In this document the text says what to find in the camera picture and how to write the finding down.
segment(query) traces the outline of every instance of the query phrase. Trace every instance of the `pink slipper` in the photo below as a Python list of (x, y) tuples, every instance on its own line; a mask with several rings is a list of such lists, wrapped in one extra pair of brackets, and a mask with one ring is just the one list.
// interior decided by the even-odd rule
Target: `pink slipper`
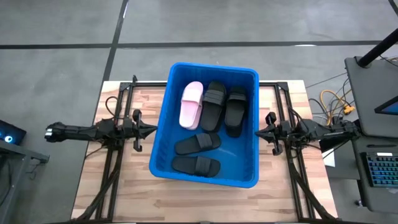
[(200, 82), (189, 83), (182, 93), (180, 125), (194, 130), (198, 127), (201, 114), (203, 85)]

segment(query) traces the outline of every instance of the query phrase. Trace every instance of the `keyboard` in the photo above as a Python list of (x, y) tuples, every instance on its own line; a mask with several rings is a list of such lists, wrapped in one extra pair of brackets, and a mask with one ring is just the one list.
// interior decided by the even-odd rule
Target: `keyboard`
[(398, 153), (361, 153), (372, 187), (398, 188)]

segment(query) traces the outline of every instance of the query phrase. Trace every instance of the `blue plastic bin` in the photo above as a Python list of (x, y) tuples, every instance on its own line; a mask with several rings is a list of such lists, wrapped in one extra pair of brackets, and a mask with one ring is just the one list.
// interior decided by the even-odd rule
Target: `blue plastic bin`
[[(190, 131), (181, 127), (178, 122), (182, 92), (193, 81), (202, 82), (203, 92), (207, 90), (211, 81), (219, 81), (225, 85), (227, 95), (232, 86), (242, 85), (248, 96), (248, 112), (239, 138), (229, 137), (222, 122), (218, 131), (221, 138), (219, 148), (188, 155), (201, 155), (220, 161), (220, 172), (212, 178), (183, 174), (172, 168), (172, 160), (176, 156), (174, 144), (194, 134), (203, 133), (200, 125), (196, 130)], [(259, 140), (254, 135), (258, 128), (259, 77), (256, 71), (248, 68), (176, 63), (170, 69), (155, 143), (150, 155), (149, 170), (156, 177), (234, 187), (253, 187), (259, 179)]]

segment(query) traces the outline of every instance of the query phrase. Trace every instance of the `black sandal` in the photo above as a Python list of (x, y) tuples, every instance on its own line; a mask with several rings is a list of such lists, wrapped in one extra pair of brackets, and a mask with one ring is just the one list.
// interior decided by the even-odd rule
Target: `black sandal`
[(202, 100), (200, 126), (206, 132), (217, 132), (226, 98), (225, 86), (219, 82), (210, 83)]
[(178, 141), (174, 145), (178, 155), (187, 155), (216, 149), (221, 145), (221, 139), (216, 133), (201, 133)]
[(186, 174), (201, 177), (214, 177), (220, 171), (221, 164), (215, 159), (202, 156), (176, 156), (173, 159), (172, 167)]
[(231, 94), (226, 101), (225, 112), (225, 128), (228, 136), (237, 138), (241, 135), (247, 102), (244, 88), (232, 87)]

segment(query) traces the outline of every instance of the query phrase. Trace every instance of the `concrete floor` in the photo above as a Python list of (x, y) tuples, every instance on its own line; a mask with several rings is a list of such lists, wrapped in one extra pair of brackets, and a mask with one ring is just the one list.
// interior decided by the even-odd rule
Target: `concrete floor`
[[(0, 0), (0, 45), (110, 44), (122, 0)], [(120, 43), (226, 41), (348, 41), (318, 47), (203, 47), (117, 49), (110, 80), (166, 80), (175, 62), (233, 65), (257, 70), (261, 80), (306, 85), (345, 72), (344, 59), (363, 55), (396, 28), (388, 0), (130, 0)], [(13, 223), (68, 220), (86, 142), (46, 143), (53, 122), (90, 125), (109, 49), (0, 50), (0, 119), (27, 130), (24, 146), (50, 154), (35, 180), (26, 177)], [(398, 55), (398, 47), (384, 56)], [(318, 98), (338, 90), (346, 76), (307, 89)], [(319, 112), (312, 105), (313, 112)], [(395, 215), (356, 208), (355, 182), (331, 180), (339, 217), (398, 223)]]

